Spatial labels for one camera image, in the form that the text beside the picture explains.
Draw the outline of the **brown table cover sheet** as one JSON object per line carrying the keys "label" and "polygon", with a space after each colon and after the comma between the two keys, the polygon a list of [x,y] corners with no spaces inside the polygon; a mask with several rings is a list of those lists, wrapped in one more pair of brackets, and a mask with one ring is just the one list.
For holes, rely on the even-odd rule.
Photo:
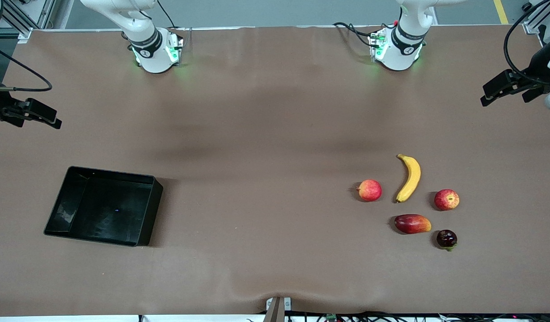
{"label": "brown table cover sheet", "polygon": [[[39,31],[54,130],[0,122],[0,316],[295,310],[550,314],[550,110],[482,86],[503,25],[435,26],[410,70],[332,27],[195,30],[182,65],[136,67],[118,32]],[[398,154],[421,179],[404,203]],[[70,166],[163,185],[148,247],[44,235]],[[378,181],[364,202],[355,188]],[[441,211],[435,194],[456,191]],[[430,232],[404,234],[420,214]],[[436,243],[452,230],[452,251]]]}

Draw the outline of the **dark purple mangosteen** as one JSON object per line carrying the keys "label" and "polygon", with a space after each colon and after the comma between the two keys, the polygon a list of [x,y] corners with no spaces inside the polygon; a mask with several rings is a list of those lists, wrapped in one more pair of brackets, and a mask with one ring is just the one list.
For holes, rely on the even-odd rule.
{"label": "dark purple mangosteen", "polygon": [[448,229],[439,230],[435,240],[438,247],[446,251],[452,251],[458,245],[457,235]]}

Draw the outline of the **aluminium profile frame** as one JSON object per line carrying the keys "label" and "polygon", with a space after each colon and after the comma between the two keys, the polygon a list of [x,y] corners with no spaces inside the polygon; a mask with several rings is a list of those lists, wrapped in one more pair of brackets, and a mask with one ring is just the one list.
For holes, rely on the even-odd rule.
{"label": "aluminium profile frame", "polygon": [[26,43],[32,31],[52,28],[56,7],[61,2],[62,0],[3,0],[0,38],[16,38],[19,43]]}
{"label": "aluminium profile frame", "polygon": [[524,12],[536,7],[524,21],[526,34],[536,34],[542,45],[550,42],[550,0],[527,0],[522,6]]}

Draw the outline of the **yellow banana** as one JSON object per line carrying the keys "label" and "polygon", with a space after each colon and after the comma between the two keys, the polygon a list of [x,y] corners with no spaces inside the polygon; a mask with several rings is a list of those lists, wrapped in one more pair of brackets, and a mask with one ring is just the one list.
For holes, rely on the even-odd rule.
{"label": "yellow banana", "polygon": [[421,179],[421,167],[414,157],[398,154],[396,157],[406,166],[406,183],[400,188],[395,197],[396,203],[404,203],[410,199],[415,192]]}

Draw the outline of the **red apple left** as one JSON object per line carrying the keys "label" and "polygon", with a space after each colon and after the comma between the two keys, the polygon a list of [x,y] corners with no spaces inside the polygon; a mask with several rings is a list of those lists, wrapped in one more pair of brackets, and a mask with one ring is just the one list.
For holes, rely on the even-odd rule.
{"label": "red apple left", "polygon": [[356,188],[359,198],[364,202],[375,202],[381,198],[383,188],[378,181],[367,179],[362,181]]}

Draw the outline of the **red mango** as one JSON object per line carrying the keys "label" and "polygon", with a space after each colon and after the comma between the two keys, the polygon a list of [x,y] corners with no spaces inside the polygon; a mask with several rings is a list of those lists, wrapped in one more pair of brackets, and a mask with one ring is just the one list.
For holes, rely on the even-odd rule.
{"label": "red mango", "polygon": [[430,232],[432,229],[430,220],[420,214],[396,216],[394,224],[395,227],[404,234],[426,233]]}

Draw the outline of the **red yellow apple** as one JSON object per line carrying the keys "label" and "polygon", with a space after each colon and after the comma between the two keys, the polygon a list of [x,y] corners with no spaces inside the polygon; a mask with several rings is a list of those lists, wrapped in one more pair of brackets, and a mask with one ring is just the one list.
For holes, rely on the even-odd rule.
{"label": "red yellow apple", "polygon": [[458,193],[449,188],[438,191],[434,196],[434,205],[441,211],[453,210],[459,203],[460,197]]}

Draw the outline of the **black plastic box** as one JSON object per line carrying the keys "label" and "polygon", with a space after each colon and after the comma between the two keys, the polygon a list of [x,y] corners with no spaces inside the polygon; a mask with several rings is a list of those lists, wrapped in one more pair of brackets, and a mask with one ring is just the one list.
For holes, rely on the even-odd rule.
{"label": "black plastic box", "polygon": [[44,228],[46,236],[148,246],[163,195],[156,177],[68,168]]}

